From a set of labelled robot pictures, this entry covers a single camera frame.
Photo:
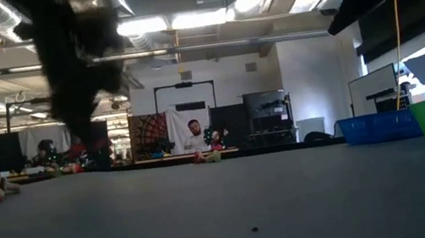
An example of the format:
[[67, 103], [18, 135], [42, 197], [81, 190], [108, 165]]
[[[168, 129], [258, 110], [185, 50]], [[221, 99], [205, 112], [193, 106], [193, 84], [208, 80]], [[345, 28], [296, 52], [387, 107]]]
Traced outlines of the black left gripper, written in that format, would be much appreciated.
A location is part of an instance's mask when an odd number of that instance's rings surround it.
[[[20, 39], [33, 41], [51, 90], [53, 117], [64, 123], [75, 144], [90, 151], [107, 149], [107, 122], [92, 121], [98, 106], [94, 96], [100, 90], [119, 91], [123, 63], [93, 60], [123, 50], [117, 11], [98, 7], [76, 12], [69, 0], [8, 1], [29, 19], [14, 32]], [[72, 100], [84, 100], [79, 113], [63, 104]]]

